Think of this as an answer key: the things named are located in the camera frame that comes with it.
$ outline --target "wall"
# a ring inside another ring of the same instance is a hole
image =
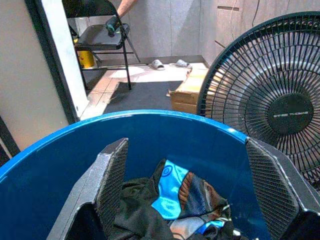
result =
[[[111,2],[118,8],[121,1]],[[201,4],[201,0],[139,0],[122,19],[130,25],[129,37],[139,57],[200,55]],[[105,24],[109,18],[77,18],[76,25],[81,34],[89,25]],[[123,55],[102,57],[111,58],[123,59]]]
[[[201,2],[200,51],[209,65],[224,47],[253,26],[284,14],[320,10],[319,0],[201,0]]]
[[[0,1],[0,22],[0,116],[23,150],[68,122],[25,1]]]

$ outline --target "black fan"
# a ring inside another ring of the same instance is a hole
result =
[[[197,113],[278,148],[320,190],[320,12],[268,20],[232,42]]]

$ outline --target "blue bin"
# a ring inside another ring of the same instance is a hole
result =
[[[0,168],[0,239],[45,239],[73,185],[97,154],[129,138],[125,180],[151,176],[163,158],[207,180],[227,198],[235,228],[270,239],[245,147],[247,136],[214,120],[181,112],[111,113],[67,126]]]

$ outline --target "chair seat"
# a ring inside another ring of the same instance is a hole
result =
[[[128,24],[123,25],[126,34],[129,33]],[[104,24],[89,26],[79,37],[76,50],[79,51],[105,51],[118,50],[122,48],[120,27],[115,30],[114,36],[108,35],[108,30]]]

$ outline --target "blue printed fabric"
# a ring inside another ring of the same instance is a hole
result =
[[[193,234],[204,234],[231,221],[231,211],[205,180],[166,160],[158,183],[159,197],[152,203],[165,220],[176,239],[185,240]]]

